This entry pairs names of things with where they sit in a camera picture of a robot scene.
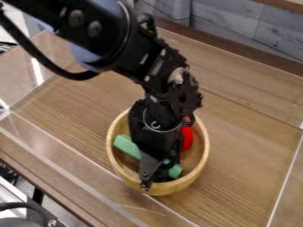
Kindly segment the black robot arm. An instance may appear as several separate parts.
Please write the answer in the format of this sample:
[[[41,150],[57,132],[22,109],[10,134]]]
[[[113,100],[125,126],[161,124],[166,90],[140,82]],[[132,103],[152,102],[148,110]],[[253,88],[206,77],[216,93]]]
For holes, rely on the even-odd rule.
[[[33,17],[69,44],[83,70],[71,73],[33,45],[0,9],[0,27],[37,62],[55,75],[86,81],[112,71],[138,84],[144,98],[129,109],[130,144],[140,154],[138,182],[148,191],[178,177],[182,128],[194,122],[193,112],[204,96],[189,72],[186,58],[157,35],[153,17],[137,14],[125,0],[3,0]]]

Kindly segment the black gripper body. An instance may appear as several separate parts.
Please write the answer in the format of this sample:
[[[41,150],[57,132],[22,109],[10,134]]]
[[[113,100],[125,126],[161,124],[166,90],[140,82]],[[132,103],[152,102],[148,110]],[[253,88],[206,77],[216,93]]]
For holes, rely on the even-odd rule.
[[[168,128],[161,125],[156,125],[153,128],[148,113],[145,100],[141,99],[134,103],[128,113],[130,141],[142,152],[157,160],[174,156],[178,163],[182,151],[181,127],[184,124],[189,125],[189,122],[177,121]]]

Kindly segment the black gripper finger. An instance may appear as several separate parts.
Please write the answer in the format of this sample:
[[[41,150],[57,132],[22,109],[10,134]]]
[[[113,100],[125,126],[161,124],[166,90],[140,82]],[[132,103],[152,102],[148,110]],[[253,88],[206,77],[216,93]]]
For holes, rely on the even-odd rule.
[[[169,156],[161,161],[161,165],[156,171],[154,182],[162,183],[173,180],[176,173],[177,173],[177,158],[174,156]]]
[[[140,159],[140,188],[144,191],[148,191],[152,187],[153,178],[157,172],[157,169],[161,165],[161,162],[153,158],[148,153],[141,152],[141,159]]]

